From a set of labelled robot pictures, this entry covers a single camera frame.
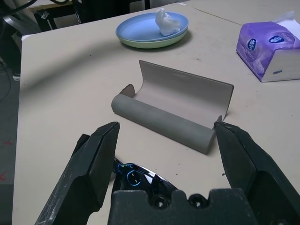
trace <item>floor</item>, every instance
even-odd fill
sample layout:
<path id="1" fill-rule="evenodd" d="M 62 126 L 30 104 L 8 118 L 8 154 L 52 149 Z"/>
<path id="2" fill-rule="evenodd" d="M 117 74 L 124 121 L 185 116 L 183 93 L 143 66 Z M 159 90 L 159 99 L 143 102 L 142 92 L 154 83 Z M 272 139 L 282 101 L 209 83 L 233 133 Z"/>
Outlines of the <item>floor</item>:
<path id="1" fill-rule="evenodd" d="M 11 70 L 0 63 L 0 225 L 10 225 L 12 218 L 19 87 Z"/>

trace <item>white tissue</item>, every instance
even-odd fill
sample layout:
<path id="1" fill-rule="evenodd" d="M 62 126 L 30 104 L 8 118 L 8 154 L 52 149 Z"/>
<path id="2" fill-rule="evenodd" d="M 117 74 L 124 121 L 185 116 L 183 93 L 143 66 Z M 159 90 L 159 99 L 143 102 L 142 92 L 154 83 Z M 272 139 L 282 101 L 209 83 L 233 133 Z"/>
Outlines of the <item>white tissue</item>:
<path id="1" fill-rule="evenodd" d="M 168 36 L 180 31 L 180 22 L 173 20 L 163 8 L 160 8 L 156 12 L 155 22 L 159 26 L 161 34 L 164 36 Z"/>
<path id="2" fill-rule="evenodd" d="M 284 13 L 273 22 L 287 28 L 294 36 L 300 39 L 300 24 L 295 20 L 294 14 L 294 11 Z"/>

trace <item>blue plate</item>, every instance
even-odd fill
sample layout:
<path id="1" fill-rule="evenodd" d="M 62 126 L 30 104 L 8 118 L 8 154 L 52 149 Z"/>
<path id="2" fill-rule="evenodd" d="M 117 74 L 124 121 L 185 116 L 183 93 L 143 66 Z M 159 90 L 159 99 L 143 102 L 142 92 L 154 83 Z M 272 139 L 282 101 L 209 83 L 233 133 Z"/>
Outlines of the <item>blue plate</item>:
<path id="1" fill-rule="evenodd" d="M 188 29 L 188 19 L 178 13 L 167 12 L 172 19 L 180 21 L 180 31 L 169 36 L 163 36 L 155 23 L 156 13 L 145 13 L 131 17 L 122 22 L 116 30 L 119 38 L 129 41 L 163 41 L 183 34 Z"/>

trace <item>stacked plates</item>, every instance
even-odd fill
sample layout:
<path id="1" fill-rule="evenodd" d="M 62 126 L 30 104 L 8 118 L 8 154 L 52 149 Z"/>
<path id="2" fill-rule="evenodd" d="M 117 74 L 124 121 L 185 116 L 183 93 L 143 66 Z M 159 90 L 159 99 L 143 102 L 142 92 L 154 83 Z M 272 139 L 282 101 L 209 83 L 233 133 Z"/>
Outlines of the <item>stacked plates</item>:
<path id="1" fill-rule="evenodd" d="M 121 42 L 135 48 L 160 48 L 174 44 L 184 37 L 188 30 L 188 19 L 177 13 L 168 14 L 180 22 L 180 31 L 163 36 L 155 23 L 156 13 L 134 16 L 122 22 L 116 30 Z"/>

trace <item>purple tissue box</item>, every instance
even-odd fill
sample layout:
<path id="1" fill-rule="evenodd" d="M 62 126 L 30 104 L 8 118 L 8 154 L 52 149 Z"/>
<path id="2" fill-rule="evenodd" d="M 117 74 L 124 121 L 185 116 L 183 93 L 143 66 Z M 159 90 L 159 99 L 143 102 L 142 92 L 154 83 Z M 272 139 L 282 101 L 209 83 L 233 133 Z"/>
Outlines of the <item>purple tissue box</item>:
<path id="1" fill-rule="evenodd" d="M 298 33 L 300 25 L 293 12 L 276 22 L 246 23 L 240 30 L 236 51 L 261 82 L 300 79 Z"/>

